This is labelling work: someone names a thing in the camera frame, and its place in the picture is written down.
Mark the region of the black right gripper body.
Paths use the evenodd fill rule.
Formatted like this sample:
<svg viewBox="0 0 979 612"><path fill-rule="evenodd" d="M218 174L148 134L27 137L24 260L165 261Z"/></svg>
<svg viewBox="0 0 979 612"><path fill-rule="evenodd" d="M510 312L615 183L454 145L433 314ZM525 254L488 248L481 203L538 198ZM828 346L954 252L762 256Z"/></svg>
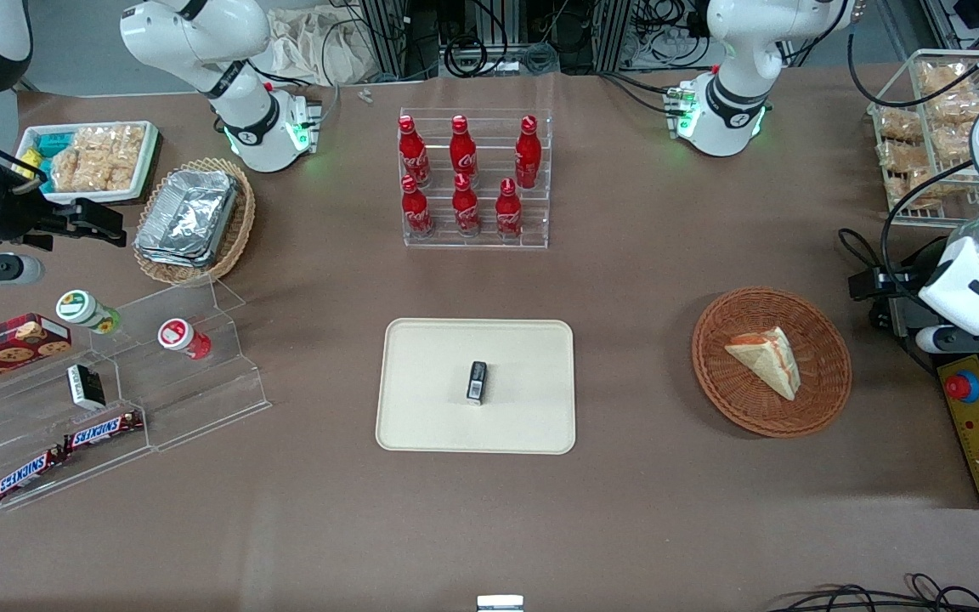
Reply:
<svg viewBox="0 0 979 612"><path fill-rule="evenodd" d="M69 219L40 191L0 193L0 244L28 244L50 252L54 236L75 237Z"/></svg>

